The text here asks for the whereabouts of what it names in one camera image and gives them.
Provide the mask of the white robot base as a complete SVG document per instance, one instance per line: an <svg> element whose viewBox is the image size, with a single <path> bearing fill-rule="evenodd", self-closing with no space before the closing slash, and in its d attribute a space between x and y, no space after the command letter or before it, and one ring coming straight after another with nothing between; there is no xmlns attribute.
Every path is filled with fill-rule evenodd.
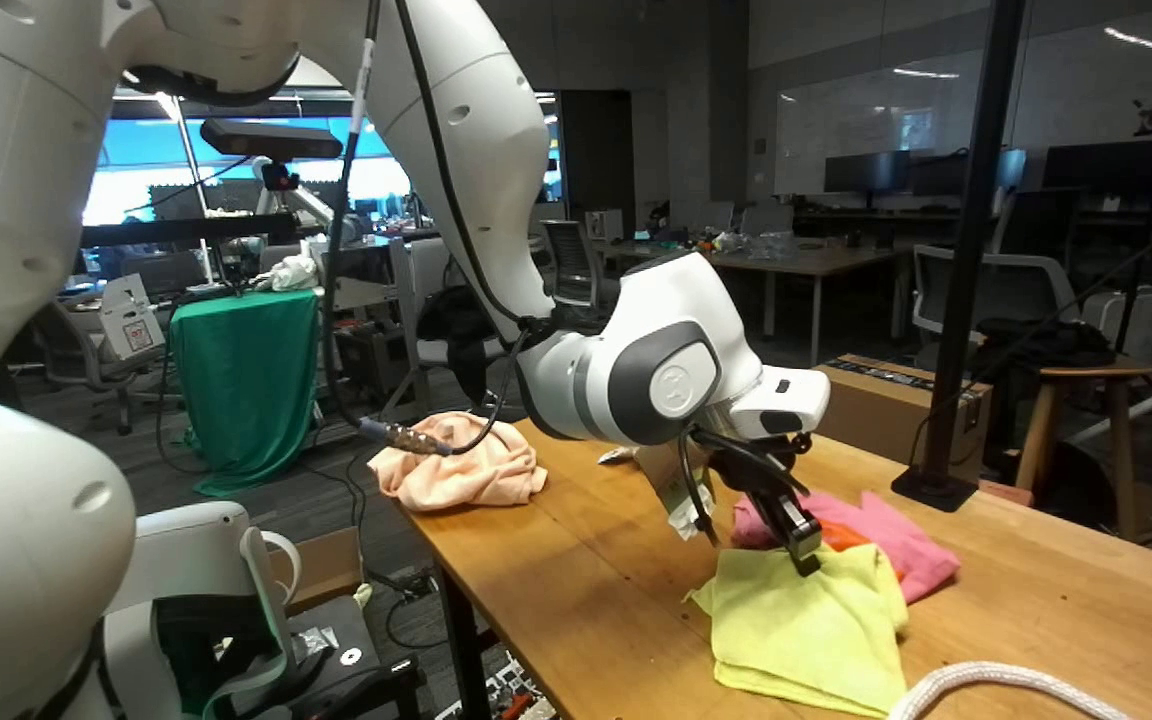
<svg viewBox="0 0 1152 720"><path fill-rule="evenodd" d="M240 720L294 664L240 505L141 518L97 445L0 406L0 720Z"/></svg>

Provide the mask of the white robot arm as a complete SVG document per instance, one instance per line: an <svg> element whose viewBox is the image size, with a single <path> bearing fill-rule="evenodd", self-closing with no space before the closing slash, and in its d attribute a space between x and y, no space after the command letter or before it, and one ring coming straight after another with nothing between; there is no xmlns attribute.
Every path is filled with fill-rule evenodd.
<svg viewBox="0 0 1152 720"><path fill-rule="evenodd" d="M829 376L760 360L698 251L589 302L540 280L543 116L482 0L0 0L0 358L69 280L125 81L240 103L304 62L353 93L418 186L543 433L688 435L749 461L735 487L795 567L818 566L819 526L765 445L818 433Z"/></svg>

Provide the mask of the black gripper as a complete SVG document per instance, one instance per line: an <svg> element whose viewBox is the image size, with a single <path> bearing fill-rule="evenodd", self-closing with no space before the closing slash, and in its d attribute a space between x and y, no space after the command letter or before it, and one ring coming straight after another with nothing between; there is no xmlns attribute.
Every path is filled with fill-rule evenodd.
<svg viewBox="0 0 1152 720"><path fill-rule="evenodd" d="M758 518L788 553L793 567L799 578L812 578L819 567L819 526L799 505L799 482L793 478L793 468L775 452L723 435L704 435L704 445L708 465L722 474L722 482L754 500Z"/></svg>

